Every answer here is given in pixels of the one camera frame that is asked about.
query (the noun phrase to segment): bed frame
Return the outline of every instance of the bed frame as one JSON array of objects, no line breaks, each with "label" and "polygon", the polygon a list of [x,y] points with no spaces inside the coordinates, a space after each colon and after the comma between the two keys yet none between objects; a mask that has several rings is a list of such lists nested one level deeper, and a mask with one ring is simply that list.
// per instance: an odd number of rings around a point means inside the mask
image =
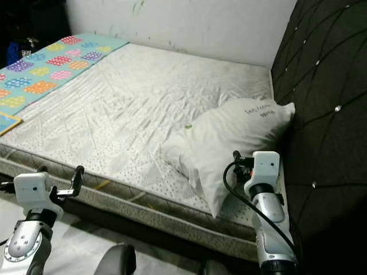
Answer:
[{"label": "bed frame", "polygon": [[306,263],[323,274],[351,274],[343,263],[363,263],[366,66],[366,0],[296,3],[272,76],[275,100],[296,105],[282,146],[290,215]]}]

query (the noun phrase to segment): colorful blanket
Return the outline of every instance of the colorful blanket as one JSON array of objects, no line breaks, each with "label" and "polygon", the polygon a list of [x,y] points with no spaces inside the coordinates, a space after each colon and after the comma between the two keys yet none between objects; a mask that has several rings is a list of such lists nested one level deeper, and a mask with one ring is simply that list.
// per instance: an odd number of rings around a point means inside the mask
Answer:
[{"label": "colorful blanket", "polygon": [[0,112],[15,115],[127,43],[88,33],[68,36],[0,69]]}]

